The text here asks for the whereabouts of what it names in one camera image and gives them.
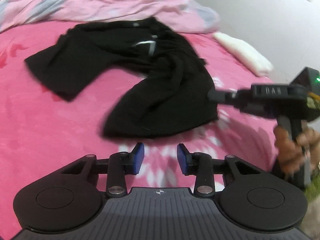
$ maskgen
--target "handheld device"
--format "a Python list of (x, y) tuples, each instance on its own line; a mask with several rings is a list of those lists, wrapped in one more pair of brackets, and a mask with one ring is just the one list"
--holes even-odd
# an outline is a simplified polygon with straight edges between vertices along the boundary
[[(22, 231), (12, 240), (308, 240), (297, 227), (306, 211), (301, 190), (233, 155), (224, 160), (190, 153), (177, 158), (195, 189), (133, 187), (144, 157), (139, 143), (131, 153), (109, 159), (86, 155), (24, 187), (13, 209)], [(107, 174), (99, 192), (99, 174)], [(225, 188), (216, 192), (214, 174)]]
[[(243, 113), (276, 119), (278, 125), (296, 140), (302, 132), (301, 121), (311, 122), (320, 116), (319, 71), (306, 67), (291, 84), (253, 84), (250, 89), (222, 91), (212, 89), (209, 100), (231, 105)], [(289, 181), (299, 188), (311, 183), (310, 158)]]

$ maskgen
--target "pink bedsheet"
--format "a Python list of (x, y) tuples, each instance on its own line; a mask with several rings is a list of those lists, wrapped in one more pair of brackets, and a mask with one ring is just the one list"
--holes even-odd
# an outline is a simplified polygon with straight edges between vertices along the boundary
[[(112, 69), (71, 103), (61, 100), (28, 72), (23, 60), (53, 45), (71, 22), (19, 26), (0, 34), (0, 236), (5, 240), (20, 230), (12, 209), (15, 194), (27, 184), (86, 155), (107, 158), (131, 150), (132, 140), (109, 141), (98, 135), (105, 114), (143, 77)], [(216, 89), (249, 87), (257, 78), (208, 35), (185, 34), (207, 69)], [(127, 178), (128, 187), (191, 187), (195, 178), (181, 174), (176, 158), (178, 143), (222, 159), (237, 155), (263, 169), (275, 157), (273, 121), (240, 114), (220, 106), (220, 119), (170, 138), (148, 139), (140, 174)], [(101, 177), (98, 189), (105, 187)], [(217, 190), (223, 188), (216, 178)]]

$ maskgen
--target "clothing pile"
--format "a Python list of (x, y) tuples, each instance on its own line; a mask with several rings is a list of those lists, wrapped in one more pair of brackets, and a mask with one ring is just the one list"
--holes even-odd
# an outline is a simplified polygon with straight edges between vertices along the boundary
[(191, 45), (155, 18), (76, 25), (56, 45), (28, 57), (39, 81), (73, 100), (113, 64), (144, 73), (109, 114), (106, 137), (170, 136), (217, 119), (211, 76)]

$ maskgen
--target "round black pad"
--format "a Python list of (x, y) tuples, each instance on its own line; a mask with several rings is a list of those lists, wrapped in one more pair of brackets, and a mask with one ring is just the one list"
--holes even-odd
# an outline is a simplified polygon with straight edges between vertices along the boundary
[(47, 188), (37, 196), (37, 202), (44, 208), (56, 209), (68, 206), (74, 198), (71, 190), (63, 187)]
[(308, 207), (300, 189), (268, 173), (240, 175), (221, 192), (220, 206), (231, 220), (259, 231), (296, 226)]
[(283, 204), (283, 194), (273, 188), (258, 187), (249, 191), (248, 200), (260, 208), (276, 208)]
[(13, 209), (22, 227), (70, 230), (89, 221), (102, 205), (99, 191), (74, 175), (49, 175), (20, 190)]

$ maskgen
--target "white wall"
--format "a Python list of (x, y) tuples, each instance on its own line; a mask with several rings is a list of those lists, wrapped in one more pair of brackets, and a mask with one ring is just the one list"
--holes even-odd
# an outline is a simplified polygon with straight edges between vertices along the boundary
[[(320, 0), (196, 1), (220, 14), (221, 32), (271, 61), (274, 82), (290, 82), (305, 66), (320, 70)], [(320, 121), (312, 126), (320, 131)]]

